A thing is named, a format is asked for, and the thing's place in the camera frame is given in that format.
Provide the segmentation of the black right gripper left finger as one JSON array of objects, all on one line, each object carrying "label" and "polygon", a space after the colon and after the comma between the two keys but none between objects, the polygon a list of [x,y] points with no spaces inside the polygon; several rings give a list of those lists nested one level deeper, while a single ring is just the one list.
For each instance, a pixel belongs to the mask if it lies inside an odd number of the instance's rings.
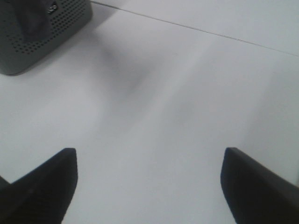
[{"label": "black right gripper left finger", "polygon": [[2,224],[60,224],[78,183],[77,153],[65,148],[18,180],[0,179]]}]

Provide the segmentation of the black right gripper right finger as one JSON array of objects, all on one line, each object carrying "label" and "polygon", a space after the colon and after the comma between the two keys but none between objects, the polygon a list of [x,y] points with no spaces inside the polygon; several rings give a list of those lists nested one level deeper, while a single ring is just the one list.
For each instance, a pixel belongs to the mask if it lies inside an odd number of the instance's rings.
[{"label": "black right gripper right finger", "polygon": [[220,183],[237,224],[299,222],[299,188],[238,148],[225,149]]}]

